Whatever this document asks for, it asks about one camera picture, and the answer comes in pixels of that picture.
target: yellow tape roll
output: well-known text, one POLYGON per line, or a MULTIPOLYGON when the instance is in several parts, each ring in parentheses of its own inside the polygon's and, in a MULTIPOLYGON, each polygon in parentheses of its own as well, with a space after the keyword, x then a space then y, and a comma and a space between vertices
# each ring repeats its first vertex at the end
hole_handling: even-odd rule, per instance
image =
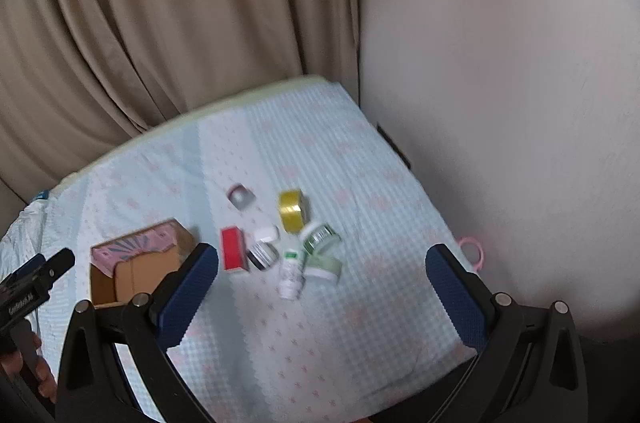
POLYGON ((289 233, 298 233, 305 226, 304 200, 300 190, 287 190, 280 194, 280 218, 289 233))

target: bed sheet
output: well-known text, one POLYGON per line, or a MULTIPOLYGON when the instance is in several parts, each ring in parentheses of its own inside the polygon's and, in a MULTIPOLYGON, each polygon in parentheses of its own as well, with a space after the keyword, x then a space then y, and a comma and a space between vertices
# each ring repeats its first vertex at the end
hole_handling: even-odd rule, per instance
MULTIPOLYGON (((344 89, 318 80, 201 114, 101 159, 42 207, 41 240, 3 239, 0 273, 38 244, 46 257, 74 250, 75 268, 38 310, 44 356, 57 373, 73 306, 90 295, 92 245, 175 217, 220 247, 225 226, 280 225, 278 194, 290 188, 301 188, 311 217, 342 236, 331 251, 344 264, 342 277, 336 287, 309 283, 290 302, 278 296, 276 269, 218 273, 184 340, 168 352, 217 421, 353 421, 473 355, 426 277, 424 256, 445 243, 470 264, 344 89), (257 196, 245 212, 226 199, 238 182, 257 196)), ((280 251, 297 244, 281 232, 280 251)), ((126 348, 119 350, 140 405, 161 421, 126 348)))

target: pink handle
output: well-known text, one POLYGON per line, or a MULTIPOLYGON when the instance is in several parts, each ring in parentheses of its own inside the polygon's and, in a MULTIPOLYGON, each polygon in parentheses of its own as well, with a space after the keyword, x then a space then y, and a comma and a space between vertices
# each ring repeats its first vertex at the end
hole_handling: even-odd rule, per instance
POLYGON ((473 244, 478 250, 479 259, 477 262, 473 263, 474 271, 478 273, 484 264, 484 249, 482 249, 482 244, 480 244, 478 239, 475 237, 463 237, 458 241, 458 245, 462 248, 464 244, 473 244))

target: metal screw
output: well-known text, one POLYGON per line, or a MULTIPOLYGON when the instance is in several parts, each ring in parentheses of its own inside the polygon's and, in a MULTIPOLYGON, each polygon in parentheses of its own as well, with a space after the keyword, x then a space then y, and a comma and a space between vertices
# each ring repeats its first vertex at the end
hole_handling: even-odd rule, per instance
POLYGON ((147 293, 138 293, 133 297, 133 305, 137 308, 141 308, 149 302, 149 295, 147 293))
POLYGON ((76 313, 84 313, 89 308, 89 300, 80 300, 76 304, 76 313))
POLYGON ((564 302, 562 302, 562 300, 558 300, 558 302, 554 304, 554 307, 556 308, 556 311, 558 313, 561 313, 562 315, 567 314, 569 312, 569 306, 564 302))
POLYGON ((499 306, 507 307, 511 304, 511 297, 507 293, 498 293, 495 295, 495 301, 499 306))

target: red box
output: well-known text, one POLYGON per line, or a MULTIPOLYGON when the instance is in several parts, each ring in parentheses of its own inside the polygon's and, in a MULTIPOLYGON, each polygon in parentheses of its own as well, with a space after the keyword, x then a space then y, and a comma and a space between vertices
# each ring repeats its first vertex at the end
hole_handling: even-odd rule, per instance
POLYGON ((238 226, 223 228, 220 230, 220 239, 222 239, 222 255, 225 261, 225 271, 228 273, 249 271, 242 230, 238 228, 238 226))

